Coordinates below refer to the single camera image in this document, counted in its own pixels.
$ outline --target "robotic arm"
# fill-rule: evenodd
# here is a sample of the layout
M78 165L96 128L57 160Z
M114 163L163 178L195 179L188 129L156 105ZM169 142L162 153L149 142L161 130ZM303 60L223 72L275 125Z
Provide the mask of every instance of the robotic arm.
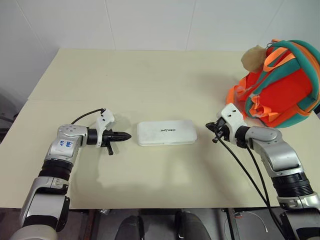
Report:
M105 110L97 118L96 129L74 124L58 128L44 158L42 169L32 183L20 213L21 228L11 240L57 240L68 219L70 199L66 197L69 177L75 164L79 148L96 145L107 147L113 155L110 142L131 138L126 132L113 132L115 118Z
M282 139L275 128L248 127L242 114L228 104L217 114L217 122L206 127L241 148L247 146L261 156L265 169L277 192L282 214L282 227L288 239L318 236L320 224L320 198L313 191L295 150Z

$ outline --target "white tiled wall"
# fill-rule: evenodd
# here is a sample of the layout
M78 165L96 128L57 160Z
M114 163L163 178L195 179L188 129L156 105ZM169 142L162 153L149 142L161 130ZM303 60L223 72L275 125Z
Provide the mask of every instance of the white tiled wall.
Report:
M21 108L58 48L245 51L272 38L320 49L320 1L0 0L0 95Z

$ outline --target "unitree logo text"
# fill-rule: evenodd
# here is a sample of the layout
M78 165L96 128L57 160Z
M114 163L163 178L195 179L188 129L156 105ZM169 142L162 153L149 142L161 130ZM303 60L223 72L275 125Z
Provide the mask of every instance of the unitree logo text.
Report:
M161 129L161 131L160 132L174 132L175 131L175 129Z

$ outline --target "beige table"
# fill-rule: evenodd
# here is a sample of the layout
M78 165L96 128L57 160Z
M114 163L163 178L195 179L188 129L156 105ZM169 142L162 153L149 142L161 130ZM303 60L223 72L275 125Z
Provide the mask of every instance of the beige table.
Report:
M116 115L113 129L132 134L132 139L113 144L113 156L94 146L79 152L68 192L72 208L262 207L235 160L223 146L211 142L213 134L205 128L224 106L228 89L246 74L241 55L60 50L0 144L0 207L22 206L58 126L103 107ZM79 124L91 126L96 117L90 115ZM195 144L137 144L137 123L180 119L194 122ZM317 192L319 126L312 114L281 130ZM230 147L260 182L247 152ZM261 161L259 165L271 203L277 205L272 182Z

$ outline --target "backpack handle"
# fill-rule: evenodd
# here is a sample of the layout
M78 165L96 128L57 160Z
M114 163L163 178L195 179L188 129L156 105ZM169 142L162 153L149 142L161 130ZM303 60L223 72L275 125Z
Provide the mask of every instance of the backpack handle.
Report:
M276 60L280 55L282 55L284 52L286 52L288 48L285 47L279 47L275 51L273 51L265 60L263 64L263 71L270 72L271 70L289 62L291 59L295 59L295 55L293 53L290 53L287 55L284 59L282 59L277 65L275 66L269 66L274 60Z

